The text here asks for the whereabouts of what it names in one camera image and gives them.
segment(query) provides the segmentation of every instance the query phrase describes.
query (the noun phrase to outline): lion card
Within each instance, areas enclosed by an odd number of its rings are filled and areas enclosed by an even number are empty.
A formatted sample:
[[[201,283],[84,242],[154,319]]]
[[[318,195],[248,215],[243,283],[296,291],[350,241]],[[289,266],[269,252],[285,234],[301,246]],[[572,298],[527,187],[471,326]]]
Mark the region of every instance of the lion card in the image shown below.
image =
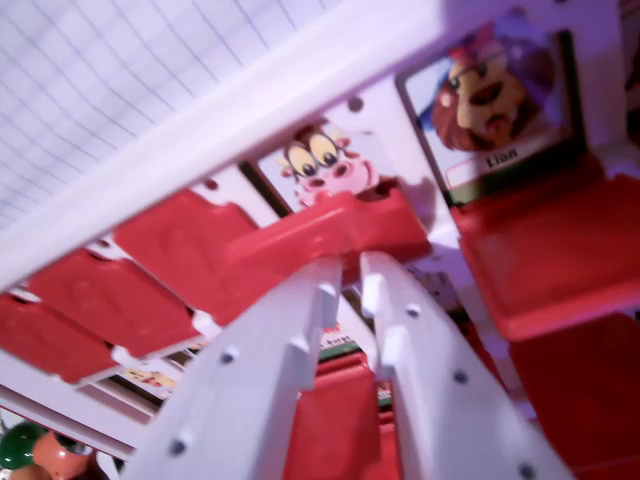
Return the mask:
[[[489,177],[508,183],[517,164],[569,137],[562,72],[553,39],[511,12],[406,77],[410,109],[454,202],[477,198]]]

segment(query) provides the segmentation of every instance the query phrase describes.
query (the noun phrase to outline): red plastic piece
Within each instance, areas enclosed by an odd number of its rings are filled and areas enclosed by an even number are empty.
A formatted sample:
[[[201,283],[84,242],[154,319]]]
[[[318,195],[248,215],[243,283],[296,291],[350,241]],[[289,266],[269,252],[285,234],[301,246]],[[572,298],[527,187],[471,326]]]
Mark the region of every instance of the red plastic piece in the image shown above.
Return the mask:
[[[199,335],[184,304],[127,259],[100,259],[80,249],[35,274],[29,289],[137,357]]]
[[[547,438],[581,478],[640,478],[638,462],[620,467],[635,476],[605,474],[640,455],[637,322],[613,314],[512,344],[511,357]]]
[[[351,282],[362,251],[409,260],[431,249],[398,189],[375,202],[342,193],[264,229],[236,205],[211,205],[185,191],[118,227],[115,240],[220,325],[319,256],[342,255],[344,278]]]
[[[380,461],[367,469],[362,480],[401,480],[400,456],[393,413],[380,414]]]
[[[498,328],[523,340],[640,303],[640,181],[571,170],[454,209]]]
[[[102,340],[42,303],[9,294],[0,295],[0,347],[69,383],[116,365]]]
[[[353,480],[380,455],[376,381],[364,354],[322,363],[298,400],[286,480]]]

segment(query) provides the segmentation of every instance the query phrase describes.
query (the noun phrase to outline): plastic hole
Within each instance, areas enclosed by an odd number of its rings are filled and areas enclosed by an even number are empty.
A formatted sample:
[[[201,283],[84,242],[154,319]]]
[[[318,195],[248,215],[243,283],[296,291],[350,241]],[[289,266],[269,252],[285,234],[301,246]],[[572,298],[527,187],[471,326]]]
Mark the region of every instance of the plastic hole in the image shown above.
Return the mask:
[[[95,260],[99,260],[101,262],[110,262],[111,260],[109,260],[106,257],[103,257],[102,255],[97,254],[96,252],[92,252],[91,250],[88,250],[87,253],[89,254],[89,256]]]
[[[364,107],[364,102],[360,97],[352,97],[347,102],[347,107],[349,107],[349,110],[352,112],[357,113]]]
[[[187,451],[187,444],[178,438],[173,440],[171,442],[171,445],[169,445],[169,454],[172,457],[179,457],[186,451]]]
[[[23,305],[28,305],[31,302],[29,300],[25,300],[24,298],[20,298],[17,295],[11,295],[11,300],[13,300],[16,303],[21,303]]]
[[[467,375],[467,372],[465,372],[464,370],[456,370],[455,372],[453,372],[453,379],[456,382],[464,385],[469,381],[469,375]]]
[[[409,304],[407,305],[406,312],[411,318],[418,318],[420,316],[420,307],[414,303]]]
[[[521,464],[518,467],[518,471],[520,472],[520,476],[525,480],[533,480],[534,478],[536,478],[535,469],[528,463]]]
[[[208,189],[208,190],[217,190],[218,189],[218,182],[216,182],[215,180],[213,180],[212,178],[207,178],[204,181],[204,186]]]
[[[235,359],[236,359],[235,355],[233,355],[233,354],[231,354],[229,352],[224,352],[222,355],[220,355],[220,363],[223,364],[223,365],[229,365]]]

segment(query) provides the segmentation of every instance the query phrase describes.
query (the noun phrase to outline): toy figure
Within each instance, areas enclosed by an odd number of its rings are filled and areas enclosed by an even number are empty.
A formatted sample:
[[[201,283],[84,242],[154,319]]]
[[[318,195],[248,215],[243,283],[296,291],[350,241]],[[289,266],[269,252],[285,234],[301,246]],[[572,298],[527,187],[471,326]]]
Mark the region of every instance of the toy figure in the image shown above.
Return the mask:
[[[33,464],[34,445],[46,433],[46,428],[29,421],[13,427],[0,441],[0,466],[17,470]]]
[[[85,473],[92,453],[92,448],[52,431],[33,448],[35,463],[43,467],[52,480],[70,480]]]
[[[496,36],[486,25],[449,51],[451,66],[420,114],[450,150],[502,147],[540,112],[554,83],[549,51],[526,38]]]
[[[339,192],[360,193],[378,184],[380,177],[369,159],[347,149],[351,139],[333,138],[319,126],[308,127],[284,149],[278,162],[282,176],[293,177],[295,196],[305,207]]]

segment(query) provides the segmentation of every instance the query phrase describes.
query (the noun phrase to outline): red plastic flap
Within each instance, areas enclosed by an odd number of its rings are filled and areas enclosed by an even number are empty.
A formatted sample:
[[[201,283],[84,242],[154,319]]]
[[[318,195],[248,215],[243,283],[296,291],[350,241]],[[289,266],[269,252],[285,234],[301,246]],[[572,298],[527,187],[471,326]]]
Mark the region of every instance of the red plastic flap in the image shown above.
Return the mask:
[[[227,244],[256,228],[237,205],[184,190],[117,227],[115,241],[190,306],[220,315],[238,298],[224,281]]]
[[[319,256],[342,255],[350,282],[365,250],[402,261],[430,251],[424,227],[398,189],[375,202],[342,193],[260,230],[239,207],[210,205],[184,192],[118,227],[115,239],[220,325]]]
[[[639,205],[640,182],[618,176],[465,213],[461,247],[501,332],[523,340],[640,303]]]
[[[376,381],[364,354],[318,367],[298,400],[285,479],[353,480],[380,456]]]
[[[640,455],[637,322],[610,315],[512,344],[511,357],[540,425],[569,465],[602,466]],[[636,474],[640,478],[640,468]]]
[[[380,414],[380,461],[367,469],[362,480],[400,480],[398,444],[393,413]]]
[[[29,289],[134,356],[199,335],[182,302],[127,259],[99,259],[80,249],[35,274]]]
[[[116,365],[105,343],[42,303],[0,295],[0,347],[66,382]]]

